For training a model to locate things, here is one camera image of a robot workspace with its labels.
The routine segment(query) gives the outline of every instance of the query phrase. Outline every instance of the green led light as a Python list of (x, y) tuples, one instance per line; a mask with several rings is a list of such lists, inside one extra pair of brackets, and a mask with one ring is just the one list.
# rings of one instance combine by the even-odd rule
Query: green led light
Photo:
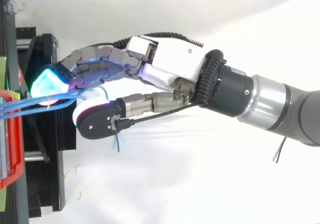
[[(45, 69), (39, 77), (33, 82), (30, 90), (31, 97), (39, 98), (55, 94), (66, 93), (69, 85), (61, 81), (50, 69)], [(48, 102), (42, 102), (40, 105), (48, 105)]]

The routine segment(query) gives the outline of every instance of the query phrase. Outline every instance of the white surface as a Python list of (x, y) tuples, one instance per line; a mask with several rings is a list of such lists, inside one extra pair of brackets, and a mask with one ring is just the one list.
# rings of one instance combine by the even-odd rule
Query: white surface
[(177, 75), (159, 70), (149, 63), (146, 63), (140, 69), (139, 77), (165, 90), (174, 90), (177, 87), (177, 84), (175, 84), (175, 80), (178, 78)]
[(197, 82), (206, 55), (204, 48), (175, 38), (148, 39), (158, 43), (152, 61), (155, 68)]
[[(320, 90), (320, 0), (17, 1), (27, 3), (17, 23), (53, 33), (60, 58), (93, 43), (173, 31), (222, 50), (247, 75)], [(105, 86), (111, 100), (154, 91), (130, 80)], [(78, 136), (77, 150), (63, 153), (65, 208), (43, 208), (32, 223), (320, 222), (318, 148), (288, 140), (274, 164), (281, 136), (200, 108), (137, 124), (119, 138), (117, 153), (113, 137)]]
[(146, 55), (150, 42), (151, 41), (149, 40), (146, 40), (137, 36), (133, 36), (130, 39), (128, 45), (126, 46), (126, 50), (134, 53), (138, 53), (141, 55)]

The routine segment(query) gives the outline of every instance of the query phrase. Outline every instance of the screw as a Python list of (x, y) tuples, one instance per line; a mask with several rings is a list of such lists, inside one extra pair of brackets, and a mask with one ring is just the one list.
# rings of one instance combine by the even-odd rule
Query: screw
[(18, 12), (18, 5), (14, 0), (8, 0), (4, 5), (5, 12), (15, 15)]
[(58, 41), (58, 39), (54, 39), (52, 45), (53, 45), (53, 48), (55, 48), (55, 49), (59, 48), (59, 41)]

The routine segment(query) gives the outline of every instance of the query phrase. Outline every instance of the black coiled cable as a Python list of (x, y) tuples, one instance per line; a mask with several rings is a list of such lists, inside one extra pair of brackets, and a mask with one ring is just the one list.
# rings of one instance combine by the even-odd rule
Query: black coiled cable
[[(187, 37), (185, 37), (184, 35), (178, 34), (178, 33), (174, 33), (174, 32), (154, 32), (154, 33), (148, 33), (148, 34), (144, 34), (142, 36), (147, 36), (147, 37), (152, 37), (152, 38), (176, 38), (176, 39), (180, 39), (186, 42), (189, 42), (191, 44), (197, 45), (198, 47), (203, 47), (204, 45), (198, 41), (195, 40), (191, 40)], [(122, 39), (122, 40), (118, 40), (115, 41), (113, 43), (113, 47), (114, 48), (118, 48), (118, 49), (125, 49), (127, 47), (127, 44), (129, 43), (131, 37)]]
[(196, 102), (201, 106), (208, 105), (209, 98), (218, 80), (220, 67), (225, 63), (224, 54), (220, 50), (211, 50), (205, 57), (208, 61), (203, 70), (196, 93)]

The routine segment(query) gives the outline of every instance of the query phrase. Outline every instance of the green tape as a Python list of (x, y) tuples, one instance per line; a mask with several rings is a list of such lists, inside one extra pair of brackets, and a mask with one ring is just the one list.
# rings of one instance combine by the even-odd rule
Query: green tape
[(7, 188), (0, 189), (0, 212), (6, 210)]
[(7, 58), (0, 56), (0, 90), (5, 89)]

